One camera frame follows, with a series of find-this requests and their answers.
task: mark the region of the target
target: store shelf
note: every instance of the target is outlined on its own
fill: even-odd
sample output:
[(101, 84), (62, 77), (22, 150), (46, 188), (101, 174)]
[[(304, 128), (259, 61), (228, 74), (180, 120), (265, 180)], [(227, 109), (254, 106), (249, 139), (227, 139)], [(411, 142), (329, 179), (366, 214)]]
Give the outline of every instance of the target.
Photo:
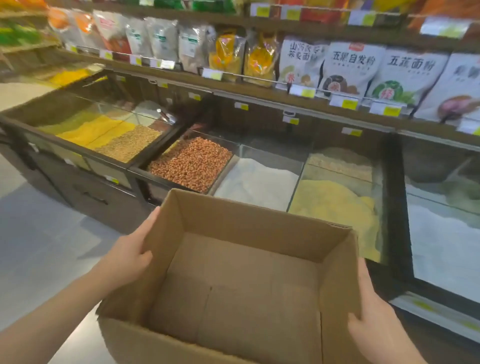
[(443, 51), (480, 52), (480, 42), (475, 39), (452, 39), (420, 35), (408, 29), (378, 28), (367, 26), (345, 26), (318, 22), (299, 22), (262, 17), (237, 16), (213, 12), (190, 12), (174, 9), (157, 9), (151, 6), (123, 5), (115, 1), (91, 2), (74, 0), (51, 0), (51, 6), (77, 8), (92, 12), (103, 10), (119, 12), (128, 16), (144, 18), (146, 16), (161, 19), (181, 19), (187, 22), (203, 24), (228, 24), (246, 29), (255, 28), (267, 31), (279, 31), (289, 34), (307, 35), (326, 40), (349, 40), (352, 42), (380, 43), (389, 46), (413, 47), (419, 49), (437, 49)]
[(28, 16), (47, 16), (47, 12), (44, 10), (26, 12), (0, 12), (0, 19), (25, 18)]
[(273, 88), (264, 88), (247, 83), (230, 83), (216, 81), (199, 75), (187, 72), (165, 71), (156, 68), (131, 65), (123, 61), (106, 60), (89, 54), (72, 53), (59, 49), (63, 55), (74, 60), (83, 60), (93, 63), (103, 63), (109, 68), (131, 73), (144, 75), (147, 78), (160, 78), (167, 82), (192, 85), (203, 88), (214, 93), (237, 99), (238, 101), (266, 103), (276, 109), (286, 109), (293, 112), (300, 112), (318, 118), (334, 120), (360, 128), (370, 128), (388, 131), (399, 131), (401, 133), (414, 134), (416, 137), (433, 139), (440, 143), (461, 143), (468, 146), (480, 147), (480, 138), (475, 135), (460, 133), (454, 126), (438, 124), (431, 121), (416, 121), (408, 119), (392, 118), (382, 115), (370, 114), (367, 111), (353, 111), (337, 108), (328, 105), (328, 100), (320, 98), (303, 98), (287, 94), (285, 91)]
[(39, 48), (48, 48), (59, 46), (57, 41), (46, 41), (38, 44), (27, 44), (24, 46), (13, 46), (13, 47), (0, 47), (0, 52), (3, 54), (23, 52), (27, 50), (39, 49)]

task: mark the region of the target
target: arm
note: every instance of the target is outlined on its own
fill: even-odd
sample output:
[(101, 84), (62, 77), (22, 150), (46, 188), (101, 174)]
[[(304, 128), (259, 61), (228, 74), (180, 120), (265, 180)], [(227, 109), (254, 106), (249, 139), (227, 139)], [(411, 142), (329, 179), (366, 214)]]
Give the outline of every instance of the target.
[(362, 317), (349, 314), (348, 330), (363, 356), (373, 364), (427, 364), (392, 306), (375, 293), (363, 258), (358, 275)]
[(150, 251), (141, 251), (158, 212), (157, 207), (137, 230), (120, 237), (90, 272), (2, 331), (2, 362), (47, 364), (97, 303), (136, 280), (152, 260)]

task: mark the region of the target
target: cardboard box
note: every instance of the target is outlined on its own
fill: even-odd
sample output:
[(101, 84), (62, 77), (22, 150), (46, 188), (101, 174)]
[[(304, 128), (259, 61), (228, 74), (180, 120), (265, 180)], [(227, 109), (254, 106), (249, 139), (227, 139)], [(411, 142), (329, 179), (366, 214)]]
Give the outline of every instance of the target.
[(367, 363), (351, 229), (174, 189), (144, 248), (152, 264), (97, 311), (118, 363)]

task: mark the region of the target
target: floor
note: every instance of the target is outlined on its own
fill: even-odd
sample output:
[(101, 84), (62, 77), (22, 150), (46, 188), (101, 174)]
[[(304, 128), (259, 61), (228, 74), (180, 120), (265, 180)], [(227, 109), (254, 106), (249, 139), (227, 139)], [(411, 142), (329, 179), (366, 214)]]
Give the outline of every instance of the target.
[[(119, 233), (31, 187), (0, 155), (0, 330), (86, 273)], [(95, 310), (52, 364), (110, 364)]]

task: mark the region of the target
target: hand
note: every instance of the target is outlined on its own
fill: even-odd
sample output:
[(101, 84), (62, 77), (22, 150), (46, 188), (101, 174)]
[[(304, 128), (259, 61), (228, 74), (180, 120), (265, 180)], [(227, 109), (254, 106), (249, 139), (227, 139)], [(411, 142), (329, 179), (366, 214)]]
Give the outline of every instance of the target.
[(349, 314), (348, 330), (360, 352), (373, 364), (427, 364), (392, 306), (375, 293), (363, 258), (358, 266), (361, 320)]
[(92, 268), (96, 279), (105, 282), (110, 290), (136, 280), (152, 261), (152, 252), (142, 254), (142, 245), (159, 211), (160, 207), (157, 206), (137, 230), (130, 235), (121, 236)]

